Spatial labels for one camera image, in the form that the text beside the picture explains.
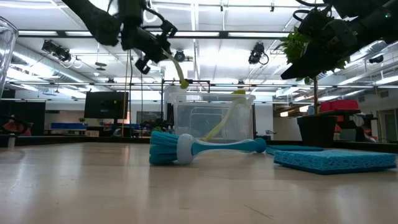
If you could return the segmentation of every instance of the brush handle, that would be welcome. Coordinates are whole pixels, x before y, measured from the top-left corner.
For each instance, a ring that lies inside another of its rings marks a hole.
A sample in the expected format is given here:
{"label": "brush handle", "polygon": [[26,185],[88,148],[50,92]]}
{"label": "brush handle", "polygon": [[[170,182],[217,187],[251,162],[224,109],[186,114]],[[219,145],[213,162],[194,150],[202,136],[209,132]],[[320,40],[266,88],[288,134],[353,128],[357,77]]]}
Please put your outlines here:
{"label": "brush handle", "polygon": [[221,149],[226,149],[226,150],[237,150],[241,152],[254,152],[257,148],[259,147],[258,143],[247,139],[243,140],[240,142],[234,142],[230,144],[217,144],[217,143],[210,143],[210,142],[204,142],[200,140],[196,140],[192,146],[192,155],[197,155],[198,153],[201,153],[203,151],[207,150],[221,150]]}

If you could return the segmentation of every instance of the blue sponge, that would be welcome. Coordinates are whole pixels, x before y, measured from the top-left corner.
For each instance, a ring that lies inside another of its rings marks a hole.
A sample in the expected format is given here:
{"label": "blue sponge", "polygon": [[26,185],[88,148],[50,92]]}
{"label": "blue sponge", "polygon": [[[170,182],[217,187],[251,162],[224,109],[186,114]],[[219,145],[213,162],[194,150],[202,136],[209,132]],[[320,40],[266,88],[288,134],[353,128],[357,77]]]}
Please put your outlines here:
{"label": "blue sponge", "polygon": [[275,151],[274,163],[315,174],[371,172],[397,167],[395,154],[343,150]]}
{"label": "blue sponge", "polygon": [[270,146],[267,145],[266,153],[274,155],[276,150],[281,151],[294,151],[294,152],[318,152],[323,151],[322,148],[319,147],[310,147],[310,146]]}

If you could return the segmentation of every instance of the black monitor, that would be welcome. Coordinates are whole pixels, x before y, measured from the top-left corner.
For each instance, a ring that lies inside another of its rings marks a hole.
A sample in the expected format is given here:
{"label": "black monitor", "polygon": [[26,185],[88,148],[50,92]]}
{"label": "black monitor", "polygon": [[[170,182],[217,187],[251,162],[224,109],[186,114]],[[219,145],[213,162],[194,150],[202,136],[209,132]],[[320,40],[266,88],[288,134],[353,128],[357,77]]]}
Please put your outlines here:
{"label": "black monitor", "polygon": [[129,93],[111,91],[88,92],[86,95],[85,118],[127,119],[128,100]]}

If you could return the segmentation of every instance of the blue bristles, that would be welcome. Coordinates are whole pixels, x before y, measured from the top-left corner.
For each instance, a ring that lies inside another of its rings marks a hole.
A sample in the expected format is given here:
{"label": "blue bristles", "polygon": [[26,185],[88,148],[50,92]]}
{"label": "blue bristles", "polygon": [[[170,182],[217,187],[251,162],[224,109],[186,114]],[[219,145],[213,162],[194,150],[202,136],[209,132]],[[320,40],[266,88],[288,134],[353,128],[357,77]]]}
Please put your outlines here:
{"label": "blue bristles", "polygon": [[177,160],[178,136],[160,131],[150,136],[149,163],[152,165],[170,164]]}

